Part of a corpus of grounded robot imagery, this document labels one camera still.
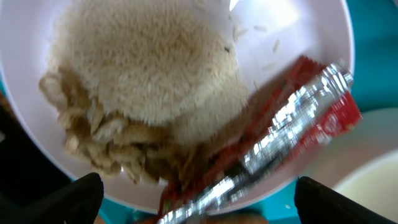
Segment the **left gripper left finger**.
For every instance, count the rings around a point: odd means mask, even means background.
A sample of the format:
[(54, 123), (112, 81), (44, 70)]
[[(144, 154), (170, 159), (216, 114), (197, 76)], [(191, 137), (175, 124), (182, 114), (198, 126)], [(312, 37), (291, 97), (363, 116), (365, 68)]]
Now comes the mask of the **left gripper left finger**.
[(104, 198), (103, 181), (92, 172), (25, 207), (1, 198), (1, 223), (94, 223)]

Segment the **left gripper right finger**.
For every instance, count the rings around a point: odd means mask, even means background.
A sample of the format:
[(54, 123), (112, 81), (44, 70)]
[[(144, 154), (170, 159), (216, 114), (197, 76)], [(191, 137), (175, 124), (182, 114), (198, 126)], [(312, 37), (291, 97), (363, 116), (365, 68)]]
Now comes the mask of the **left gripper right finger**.
[(294, 203), (302, 224), (397, 224), (307, 176), (296, 181)]

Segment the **pale green white cup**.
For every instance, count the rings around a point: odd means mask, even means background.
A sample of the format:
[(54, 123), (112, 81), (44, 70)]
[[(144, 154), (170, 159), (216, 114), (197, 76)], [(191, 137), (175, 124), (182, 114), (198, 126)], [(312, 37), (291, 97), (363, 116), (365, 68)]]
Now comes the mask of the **pale green white cup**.
[(356, 203), (397, 221), (397, 109), (363, 114), (334, 138), (304, 173)]

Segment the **red foil snack wrapper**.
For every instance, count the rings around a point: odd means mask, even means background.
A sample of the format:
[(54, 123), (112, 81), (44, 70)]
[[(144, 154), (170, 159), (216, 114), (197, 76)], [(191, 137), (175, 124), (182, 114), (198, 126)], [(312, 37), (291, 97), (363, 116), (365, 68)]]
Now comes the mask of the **red foil snack wrapper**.
[(183, 223), (220, 210), (305, 151), (327, 144), (361, 115), (351, 96), (354, 77), (341, 62), (320, 65), (301, 56), (283, 89), (262, 107), (240, 140), (215, 157), (186, 189), (163, 192), (159, 223)]

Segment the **white round plate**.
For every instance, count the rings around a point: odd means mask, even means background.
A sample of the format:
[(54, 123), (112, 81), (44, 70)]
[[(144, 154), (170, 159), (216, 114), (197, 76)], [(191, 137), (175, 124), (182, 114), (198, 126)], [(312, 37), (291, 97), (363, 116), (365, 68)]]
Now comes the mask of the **white round plate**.
[(302, 56), (354, 62), (345, 1), (1, 2), (1, 74), (31, 140), (78, 179), (92, 165), (69, 132), (101, 144), (136, 121), (187, 153), (257, 113)]

